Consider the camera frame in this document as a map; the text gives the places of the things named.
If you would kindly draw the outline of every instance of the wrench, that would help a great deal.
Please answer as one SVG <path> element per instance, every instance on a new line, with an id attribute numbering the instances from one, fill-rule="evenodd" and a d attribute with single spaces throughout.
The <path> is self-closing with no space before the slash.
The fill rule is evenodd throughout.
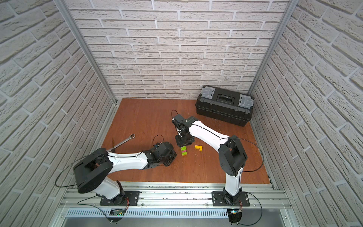
<path id="1" fill-rule="evenodd" d="M 127 141 L 129 141 L 130 139 L 135 138 L 135 134 L 131 134 L 128 138 L 126 138 L 126 140 L 122 141 L 121 143 L 117 144 L 114 148 L 108 149 L 107 152 L 110 152 L 112 149 L 115 149 L 116 147 L 120 146 L 123 143 L 126 143 Z"/>

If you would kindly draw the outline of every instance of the white brick wall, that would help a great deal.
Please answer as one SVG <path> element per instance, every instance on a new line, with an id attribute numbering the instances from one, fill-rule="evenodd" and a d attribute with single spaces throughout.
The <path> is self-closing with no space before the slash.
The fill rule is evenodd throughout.
<path id="1" fill-rule="evenodd" d="M 67 0 L 117 98 L 187 99 L 247 93 L 287 3 Z"/>
<path id="2" fill-rule="evenodd" d="M 1 2 L 0 225 L 47 226 L 111 101 L 53 1 Z"/>
<path id="3" fill-rule="evenodd" d="M 362 226 L 362 0 L 300 0 L 252 124 L 301 226 Z"/>

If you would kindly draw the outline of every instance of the metal rail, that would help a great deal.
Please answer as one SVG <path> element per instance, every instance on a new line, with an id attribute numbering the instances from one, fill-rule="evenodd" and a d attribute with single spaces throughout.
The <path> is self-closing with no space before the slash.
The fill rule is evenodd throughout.
<path id="1" fill-rule="evenodd" d="M 299 2 L 299 0 L 290 0 L 289 3 L 287 4 L 285 12 L 282 15 L 281 21 L 278 24 L 278 26 L 276 28 L 276 31 L 275 31 L 275 33 L 274 33 L 274 35 L 272 37 L 270 45 L 268 46 L 268 48 L 267 48 L 267 50 L 265 52 L 265 55 L 262 58 L 261 64 L 257 69 L 256 75 L 255 75 L 255 77 L 254 77 L 254 79 L 253 79 L 253 81 L 251 83 L 251 86 L 248 89 L 247 94 L 249 96 L 252 94 L 254 88 L 256 87 L 257 82 L 260 79 L 264 68 L 266 67 L 267 63 L 269 62 L 269 60 L 270 60 L 270 58 L 271 58 L 271 56 L 273 54 L 273 51 L 274 51 L 277 43 L 279 42 L 279 40 L 280 40 L 280 38 L 282 36 L 282 33 L 284 32 L 284 30 L 286 28 L 286 25 L 289 22 L 290 17 L 293 14 L 293 12 L 295 10 L 295 7 L 296 7 L 298 2 Z"/>
<path id="2" fill-rule="evenodd" d="M 113 94 L 109 84 L 107 83 L 105 76 L 102 73 L 101 68 L 99 67 L 96 59 L 94 58 L 91 49 L 89 48 L 85 38 L 82 35 L 81 30 L 79 29 L 75 19 L 73 18 L 67 4 L 64 0 L 54 0 L 56 6 L 59 9 L 59 12 L 63 16 L 64 20 L 68 24 L 69 29 L 73 33 L 75 39 L 77 40 L 78 44 L 80 45 L 82 51 L 84 52 L 86 58 L 88 59 L 90 65 L 92 66 L 93 70 L 95 71 L 99 81 L 101 82 L 102 86 L 106 90 L 107 95 L 110 97 L 112 103 L 116 105 L 117 99 Z"/>
<path id="3" fill-rule="evenodd" d="M 217 183 L 167 183 L 167 182 L 121 182 L 125 191 L 140 191 L 137 206 L 130 208 L 207 208 L 213 207 L 212 191 L 223 191 L 224 184 Z M 274 190 L 271 184 L 242 184 L 244 191 L 256 196 L 263 208 L 290 209 L 285 191 Z M 88 207 L 77 202 L 94 196 L 94 193 L 79 194 L 76 189 L 68 189 L 60 202 L 60 207 Z M 250 206 L 259 206 L 254 197 L 249 198 Z M 100 198 L 84 201 L 85 204 L 99 204 Z M 120 208 L 124 206 L 98 206 L 102 208 Z"/>

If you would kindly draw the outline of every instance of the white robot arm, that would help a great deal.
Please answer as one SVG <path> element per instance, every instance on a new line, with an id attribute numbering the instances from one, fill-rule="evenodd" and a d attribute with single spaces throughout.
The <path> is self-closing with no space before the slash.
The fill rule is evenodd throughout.
<path id="1" fill-rule="evenodd" d="M 219 154 L 220 166 L 226 173 L 226 184 L 224 194 L 227 204 L 235 204 L 241 188 L 240 181 L 245 166 L 247 155 L 239 138 L 235 135 L 229 137 L 205 126 L 195 117 L 183 118 L 180 114 L 172 119 L 178 135 L 175 136 L 178 146 L 187 146 L 194 142 L 197 137 Z"/>
<path id="2" fill-rule="evenodd" d="M 195 117 L 184 119 L 178 114 L 172 122 L 178 131 L 175 139 L 179 147 L 191 145 L 194 137 L 197 137 L 218 152 L 220 166 L 226 173 L 224 200 L 230 206 L 234 205 L 241 192 L 241 174 L 247 160 L 239 138 L 218 133 Z M 150 169 L 160 164 L 169 166 L 176 157 L 169 142 L 157 143 L 150 150 L 134 154 L 116 154 L 109 151 L 113 149 L 97 149 L 76 164 L 73 170 L 79 193 L 96 192 L 113 205 L 123 203 L 125 193 L 120 182 L 111 180 L 107 177 L 108 174 L 128 169 Z"/>
<path id="3" fill-rule="evenodd" d="M 108 174 L 128 169 L 151 169 L 161 164 L 169 166 L 175 157 L 169 142 L 157 143 L 149 150 L 134 154 L 116 154 L 99 148 L 73 168 L 78 192 L 93 191 L 113 205 L 121 204 L 125 198 L 122 186 L 119 181 L 108 178 Z"/>

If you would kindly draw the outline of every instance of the black cable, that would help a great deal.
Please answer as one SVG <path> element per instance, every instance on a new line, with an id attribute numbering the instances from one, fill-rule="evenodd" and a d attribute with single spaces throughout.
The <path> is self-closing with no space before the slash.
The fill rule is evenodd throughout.
<path id="1" fill-rule="evenodd" d="M 133 155 L 133 156 L 120 156 L 120 157 L 116 157 L 116 156 L 111 156 L 111 155 L 107 155 L 108 157 L 113 157 L 113 158 L 133 158 L 133 157 L 137 157 L 137 156 L 139 156 L 140 154 L 142 153 L 142 151 L 141 152 L 139 152 L 138 154 L 136 154 L 136 155 Z"/>
<path id="2" fill-rule="evenodd" d="M 152 145 L 153 145 L 153 146 L 155 146 L 155 145 L 154 145 L 154 140 L 155 140 L 155 138 L 156 138 L 157 136 L 159 136 L 159 135 L 156 135 L 156 136 L 154 137 L 154 139 L 152 139 Z"/>
<path id="3" fill-rule="evenodd" d="M 254 225 L 254 224 L 256 224 L 257 222 L 259 222 L 260 220 L 261 220 L 261 217 L 262 217 L 262 205 L 261 205 L 261 203 L 260 203 L 260 201 L 257 199 L 257 201 L 258 201 L 258 203 L 260 204 L 260 207 L 261 207 L 261 215 L 260 215 L 260 218 L 255 222 L 255 223 L 253 223 L 253 224 L 241 224 L 241 223 L 238 223 L 238 224 L 240 224 L 240 225 L 243 225 L 243 226 L 252 226 L 252 225 Z"/>
<path id="4" fill-rule="evenodd" d="M 202 127 L 202 126 L 200 126 L 200 125 L 195 125 L 195 126 L 201 127 L 202 129 L 207 130 L 208 132 L 212 133 L 213 135 L 215 135 L 216 137 L 219 137 L 219 138 L 221 138 L 221 139 L 228 139 L 228 138 L 222 138 L 222 137 L 220 137 L 220 136 L 218 136 L 218 135 L 214 134 L 213 132 L 209 131 L 208 129 L 203 128 L 203 127 Z M 255 143 L 253 143 L 253 142 L 251 142 L 251 141 L 249 141 L 249 140 L 246 140 L 246 139 L 242 139 L 242 138 L 236 138 L 236 139 L 241 139 L 241 140 L 247 141 L 247 142 L 249 142 L 249 143 L 252 143 L 253 145 L 255 145 L 255 146 L 256 146 L 256 147 L 257 147 L 257 148 L 261 151 L 262 163 L 261 163 L 260 167 L 258 167 L 258 168 L 257 168 L 257 169 L 255 169 L 255 170 L 251 170 L 251 171 L 243 171 L 243 173 L 255 172 L 255 171 L 257 171 L 257 170 L 261 169 L 261 167 L 264 165 L 265 157 L 264 157 L 264 154 L 263 154 L 262 150 L 259 148 L 259 146 L 257 146 Z"/>
<path id="5" fill-rule="evenodd" d="M 75 185 L 65 185 L 65 186 L 59 186 L 59 185 L 57 185 L 57 181 L 58 181 L 59 177 L 61 176 L 61 174 L 62 174 L 62 173 L 63 173 L 63 172 L 64 172 L 64 171 L 68 168 L 68 167 L 70 167 L 71 165 L 73 165 L 73 163 L 75 163 L 76 161 L 81 160 L 81 159 L 83 159 L 83 158 L 85 158 L 85 157 L 91 156 L 91 155 L 97 155 L 97 154 L 89 154 L 89 155 L 86 155 L 86 156 L 80 157 L 79 159 L 75 160 L 74 162 L 72 162 L 71 164 L 69 164 L 67 167 L 65 167 L 65 168 L 64 168 L 64 170 L 62 170 L 62 171 L 60 172 L 60 174 L 57 176 L 57 178 L 56 178 L 56 180 L 55 180 L 55 182 L 54 182 L 54 185 L 55 185 L 56 187 L 71 187 L 71 186 L 76 186 L 77 184 L 75 184 Z"/>
<path id="6" fill-rule="evenodd" d="M 87 199 L 92 199 L 92 198 L 94 198 L 94 197 L 96 197 L 96 196 L 99 196 L 99 195 L 98 195 L 98 194 L 96 194 L 95 196 L 89 197 L 89 198 L 87 198 Z M 109 218 L 107 217 L 107 215 L 104 213 L 104 211 L 103 211 L 103 210 L 101 210 L 100 208 L 98 208 L 98 207 L 96 207 L 96 206 L 94 206 L 94 205 L 91 205 L 91 204 L 83 204 L 83 203 L 80 203 L 80 202 L 83 202 L 83 201 L 85 201 L 85 200 L 87 200 L 87 199 L 81 200 L 81 201 L 79 201 L 77 204 L 78 204 L 78 205 L 86 205 L 86 206 L 92 206 L 92 207 L 95 207 L 95 208 L 99 209 L 99 210 L 103 213 L 103 215 L 107 218 L 107 220 L 111 221 L 111 219 L 109 219 Z"/>
<path id="7" fill-rule="evenodd" d="M 171 118 L 174 118 L 174 117 L 173 117 L 173 111 L 175 111 L 175 112 L 176 112 L 176 115 L 178 115 L 178 111 L 176 111 L 176 110 L 172 110 L 172 111 L 171 111 Z"/>

